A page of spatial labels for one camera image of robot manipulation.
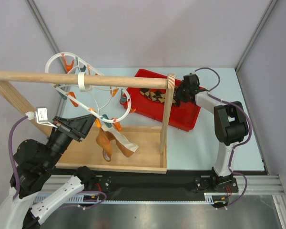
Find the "white round clip hanger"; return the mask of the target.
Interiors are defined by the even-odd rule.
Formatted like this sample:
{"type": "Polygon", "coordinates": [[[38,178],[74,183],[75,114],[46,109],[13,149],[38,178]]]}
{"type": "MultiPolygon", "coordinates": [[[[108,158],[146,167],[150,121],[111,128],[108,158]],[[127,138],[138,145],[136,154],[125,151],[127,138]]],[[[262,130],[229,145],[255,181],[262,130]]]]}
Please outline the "white round clip hanger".
{"type": "Polygon", "coordinates": [[[95,86],[84,82],[86,76],[103,76],[99,70],[91,66],[84,59],[71,52],[59,52],[50,57],[45,65],[45,72],[49,73],[51,65],[57,59],[61,59],[67,74],[76,74],[77,81],[71,83],[53,83],[53,88],[63,99],[68,99],[74,107],[81,107],[89,114],[96,116],[95,124],[98,128],[105,125],[114,127],[117,131],[122,130],[121,121],[128,114],[136,111],[133,108],[131,95],[124,87],[118,86],[95,86]],[[126,111],[119,117],[109,117],[105,111],[120,93],[120,103],[126,105],[126,111]]]}

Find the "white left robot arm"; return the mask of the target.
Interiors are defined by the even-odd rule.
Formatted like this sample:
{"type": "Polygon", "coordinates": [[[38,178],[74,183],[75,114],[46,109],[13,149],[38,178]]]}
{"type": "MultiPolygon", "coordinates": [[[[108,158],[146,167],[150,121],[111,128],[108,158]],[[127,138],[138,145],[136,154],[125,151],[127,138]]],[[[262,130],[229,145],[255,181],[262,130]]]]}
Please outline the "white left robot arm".
{"type": "Polygon", "coordinates": [[[0,229],[38,229],[69,198],[95,187],[96,175],[82,166],[50,196],[33,203],[72,140],[81,142],[96,117],[92,114],[69,119],[56,116],[53,120],[55,124],[46,144],[27,139],[12,155],[14,174],[9,195],[0,206],[0,229]]]}

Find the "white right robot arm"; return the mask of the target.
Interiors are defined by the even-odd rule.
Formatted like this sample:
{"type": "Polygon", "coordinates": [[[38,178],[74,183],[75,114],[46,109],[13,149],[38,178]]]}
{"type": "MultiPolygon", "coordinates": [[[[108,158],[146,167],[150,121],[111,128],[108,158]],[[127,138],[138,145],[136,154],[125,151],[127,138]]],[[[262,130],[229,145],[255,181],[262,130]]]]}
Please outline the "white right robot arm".
{"type": "Polygon", "coordinates": [[[207,185],[201,185],[199,190],[213,189],[222,191],[233,179],[233,157],[235,148],[249,134],[246,114],[241,102],[225,102],[215,98],[211,93],[200,87],[198,76],[184,76],[175,97],[185,103],[191,102],[209,111],[214,116],[214,132],[219,141],[219,148],[212,173],[207,179],[207,185]]]}

